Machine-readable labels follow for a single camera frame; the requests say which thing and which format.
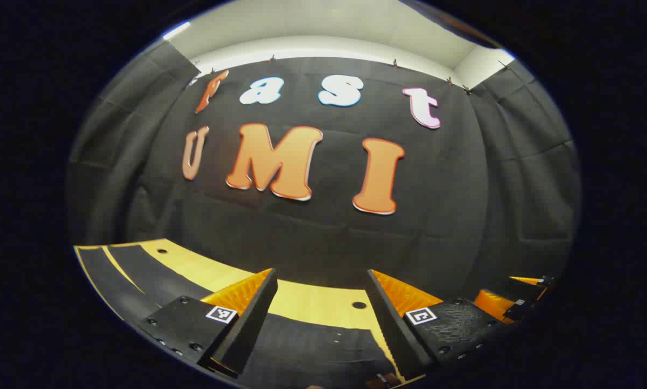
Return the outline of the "black backdrop cloth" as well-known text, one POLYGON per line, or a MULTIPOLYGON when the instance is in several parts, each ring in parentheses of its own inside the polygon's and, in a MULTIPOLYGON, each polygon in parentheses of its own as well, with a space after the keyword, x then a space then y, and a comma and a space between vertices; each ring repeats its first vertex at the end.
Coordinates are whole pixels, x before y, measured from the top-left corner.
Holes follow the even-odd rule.
POLYGON ((377 269, 439 297, 565 268, 578 158, 518 60, 469 92, 360 59, 256 62, 231 68, 200 113, 210 76, 197 73, 161 44, 94 99, 67 164, 74 244, 165 238, 282 280, 357 289, 377 269), (247 123, 273 146, 294 126, 321 131, 311 199, 227 185, 247 123))

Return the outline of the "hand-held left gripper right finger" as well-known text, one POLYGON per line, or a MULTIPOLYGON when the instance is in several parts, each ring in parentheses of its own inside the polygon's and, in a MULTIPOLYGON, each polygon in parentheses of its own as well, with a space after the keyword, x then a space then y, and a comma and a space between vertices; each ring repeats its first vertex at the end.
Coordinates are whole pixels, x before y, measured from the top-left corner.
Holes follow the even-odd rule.
POLYGON ((405 379, 463 370, 498 347, 510 325, 463 298, 442 300, 373 269, 365 290, 405 379))

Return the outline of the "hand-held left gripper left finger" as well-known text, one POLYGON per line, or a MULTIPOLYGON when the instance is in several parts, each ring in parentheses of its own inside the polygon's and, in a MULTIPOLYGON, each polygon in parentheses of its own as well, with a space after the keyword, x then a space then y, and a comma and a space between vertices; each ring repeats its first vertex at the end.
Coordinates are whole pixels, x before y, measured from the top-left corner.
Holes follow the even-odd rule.
POLYGON ((276 271, 264 269, 201 299, 179 296, 138 320, 138 327, 190 364, 235 378, 277 291, 276 271))

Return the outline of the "dark grey jeans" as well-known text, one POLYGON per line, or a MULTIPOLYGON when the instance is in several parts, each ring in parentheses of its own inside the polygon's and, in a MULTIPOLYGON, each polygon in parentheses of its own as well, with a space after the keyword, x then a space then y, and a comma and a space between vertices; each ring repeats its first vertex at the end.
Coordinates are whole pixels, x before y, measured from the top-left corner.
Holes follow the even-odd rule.
POLYGON ((254 272, 205 258, 167 239, 75 246, 84 273, 132 329, 199 370, 138 327, 138 320, 179 296, 201 299, 273 268, 276 292, 244 372, 245 389, 389 389, 403 382, 367 293, 284 280, 258 261, 254 272))

